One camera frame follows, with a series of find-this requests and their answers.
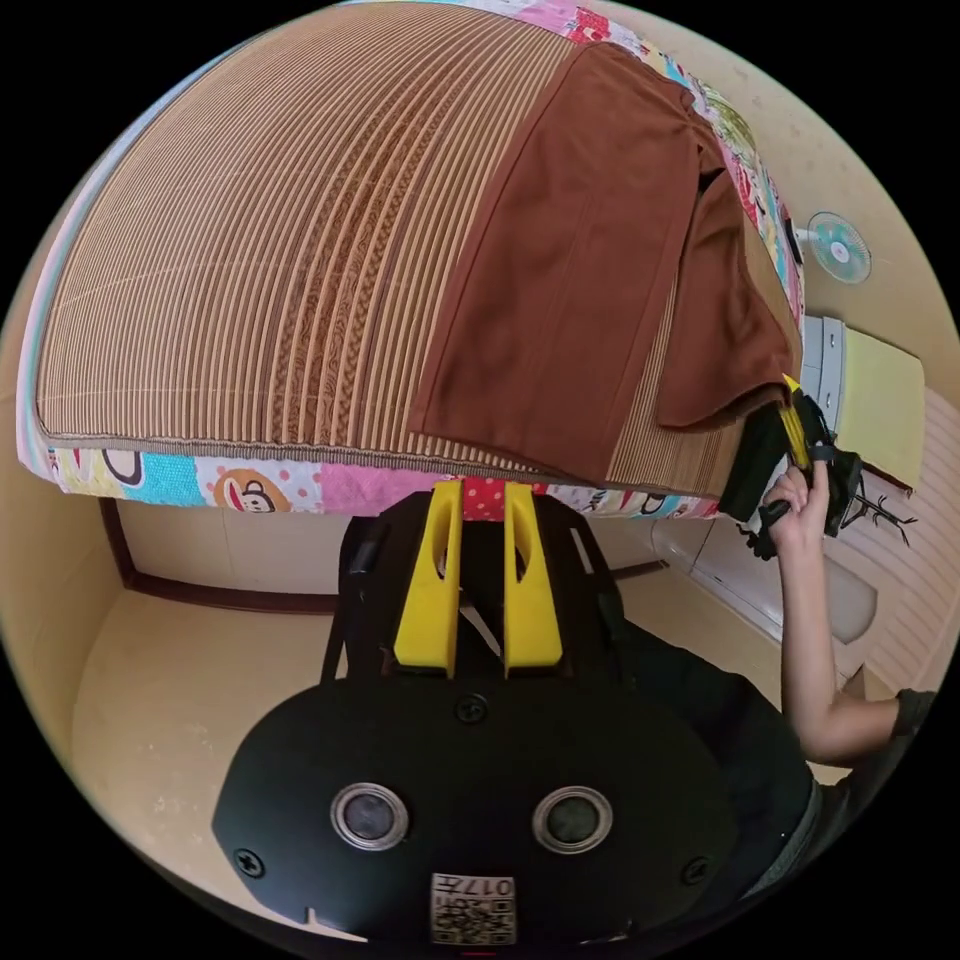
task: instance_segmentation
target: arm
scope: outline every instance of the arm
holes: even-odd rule
[[[845,766],[890,742],[900,704],[860,700],[836,687],[823,557],[826,473],[826,464],[814,463],[808,490],[791,467],[765,501],[787,500],[792,507],[770,529],[783,583],[783,713],[808,760]]]

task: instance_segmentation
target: screw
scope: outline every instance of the screw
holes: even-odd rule
[[[694,887],[701,883],[707,876],[707,868],[710,866],[709,857],[694,857],[681,871],[680,881],[684,886]]]
[[[233,862],[237,865],[237,869],[251,880],[259,880],[266,873],[263,861],[252,850],[243,848],[235,850]]]
[[[478,693],[468,693],[457,701],[455,713],[461,723],[480,723],[487,718],[487,701]]]

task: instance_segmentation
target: colorful bedsheet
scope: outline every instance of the colorful bedsheet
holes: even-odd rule
[[[348,0],[351,3],[370,0]],[[791,310],[803,316],[803,278],[787,240],[787,214],[756,151],[749,127],[716,90],[688,74],[673,58],[631,30],[565,0],[439,0],[535,24],[577,43],[616,43],[662,75],[687,87],[695,109],[713,126],[741,201],[776,266]],[[33,396],[37,347],[49,296],[70,243],[99,186],[129,144],[175,96],[215,63],[183,81],[137,120],[108,151],[74,202],[41,273],[21,355],[17,446],[21,462],[67,493],[176,506],[218,506],[245,512],[306,511],[375,515],[410,493],[428,490],[448,475],[331,463],[240,460],[90,449],[51,449],[40,437]],[[465,478],[464,515],[502,518],[503,481]],[[564,484],[534,484],[574,509],[598,516],[709,517],[715,501],[659,497],[641,491],[602,490]]]

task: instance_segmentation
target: black sleeve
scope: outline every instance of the black sleeve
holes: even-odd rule
[[[935,696],[931,691],[901,690],[890,742],[857,763],[839,783],[821,788],[823,812],[817,840],[809,851],[811,858],[830,846],[870,805],[913,742]]]
[[[901,690],[897,694],[900,710],[897,713],[897,722],[893,726],[894,737],[912,737],[927,718],[930,704],[933,703],[935,696],[936,694],[931,690],[919,693],[916,690]]]

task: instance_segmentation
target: wall trim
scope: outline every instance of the wall trim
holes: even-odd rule
[[[177,603],[192,603],[201,607],[216,607],[221,610],[243,610],[248,613],[287,613],[312,616],[330,616],[337,610],[335,593],[276,593],[269,590],[236,590],[232,587],[208,587],[200,583],[187,583],[168,577],[156,577],[136,568],[117,501],[100,497],[100,515],[107,534],[113,559],[120,579],[127,590],[144,593],[162,600]],[[612,570],[614,580],[628,580],[655,573],[667,566],[666,561],[651,560]]]

